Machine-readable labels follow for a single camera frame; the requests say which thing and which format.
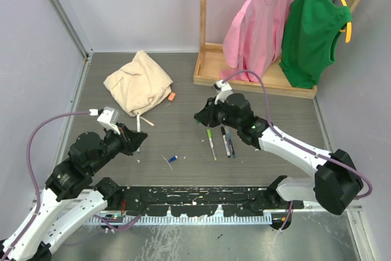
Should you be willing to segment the blue transparent gel pen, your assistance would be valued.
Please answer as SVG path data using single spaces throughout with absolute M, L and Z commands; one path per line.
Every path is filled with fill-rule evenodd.
M 230 146 L 230 151 L 231 151 L 231 154 L 232 154 L 232 158 L 236 158 L 236 153 L 235 153 L 235 149 L 234 149 L 234 146 L 233 146 L 233 141 L 232 141 L 232 137 L 231 137 L 230 131 L 229 131 L 228 128 L 226 128 L 225 130 L 226 130 L 226 133 L 227 133 L 227 139 L 228 139 L 228 144 Z

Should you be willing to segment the white marker lime end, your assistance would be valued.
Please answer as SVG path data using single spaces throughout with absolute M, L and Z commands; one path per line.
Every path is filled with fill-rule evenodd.
M 210 143 L 211 151 L 212 151 L 212 154 L 213 154 L 213 158 L 214 158 L 215 161 L 217 161 L 216 151 L 214 149 L 214 144 L 213 144 L 212 132 L 211 132 L 210 129 L 207 129 L 207 135 L 208 135 L 208 140 L 209 140 L 209 143 Z

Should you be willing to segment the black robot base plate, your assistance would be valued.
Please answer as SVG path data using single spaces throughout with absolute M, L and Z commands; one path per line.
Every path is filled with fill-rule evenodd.
M 223 216 L 262 216 L 265 210 L 286 210 L 289 203 L 264 187 L 131 186 L 98 188 L 108 201 L 108 210 L 126 215 L 188 217 L 213 216 L 222 208 Z

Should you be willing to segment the white marker black end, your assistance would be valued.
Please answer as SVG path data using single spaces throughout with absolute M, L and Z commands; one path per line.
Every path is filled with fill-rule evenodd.
M 226 136 L 226 132 L 225 132 L 225 128 L 224 127 L 221 127 L 221 133 L 222 133 L 222 138 L 223 138 L 223 141 L 224 141 L 224 146 L 225 146 L 225 151 L 226 151 L 227 157 L 230 158 L 231 157 L 231 152 L 230 152 L 230 147 L 228 145 L 228 140 L 227 140 L 227 136 Z

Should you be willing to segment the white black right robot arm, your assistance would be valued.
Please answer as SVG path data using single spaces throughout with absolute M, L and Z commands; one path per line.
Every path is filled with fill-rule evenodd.
M 194 118 L 206 127 L 233 128 L 245 144 L 283 158 L 309 175 L 277 181 L 268 193 L 268 201 L 274 208 L 302 200 L 317 202 L 328 212 L 340 215 L 364 187 L 347 152 L 321 150 L 287 135 L 256 116 L 242 94 L 231 94 L 225 101 L 211 97 Z

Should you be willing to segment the orange highlighter cap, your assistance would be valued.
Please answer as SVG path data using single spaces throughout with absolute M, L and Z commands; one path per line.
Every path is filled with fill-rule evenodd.
M 173 101 L 174 100 L 174 98 L 175 98 L 175 96 L 176 96 L 176 94 L 175 93 L 170 93 L 170 95 L 168 96 L 168 100 L 169 101 Z

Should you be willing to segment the white marker dark green end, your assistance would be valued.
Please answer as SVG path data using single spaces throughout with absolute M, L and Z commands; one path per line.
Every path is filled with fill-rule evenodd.
M 141 131 L 141 118 L 140 118 L 139 114 L 136 115 L 136 126 L 137 126 L 137 132 L 140 132 Z M 137 149 L 137 153 L 140 153 L 140 152 L 141 152 L 141 147 L 139 147 Z

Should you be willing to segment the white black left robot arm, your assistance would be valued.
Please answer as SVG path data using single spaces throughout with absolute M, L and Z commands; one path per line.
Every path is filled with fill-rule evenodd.
M 118 123 L 119 132 L 106 130 L 104 138 L 85 132 L 70 146 L 68 158 L 58 164 L 38 192 L 35 208 L 7 239 L 1 241 L 2 259 L 49 260 L 58 247 L 90 217 L 105 208 L 122 204 L 120 187 L 109 177 L 100 180 L 91 192 L 59 218 L 90 186 L 93 176 L 119 153 L 132 155 L 147 138 L 144 132 L 129 130 Z

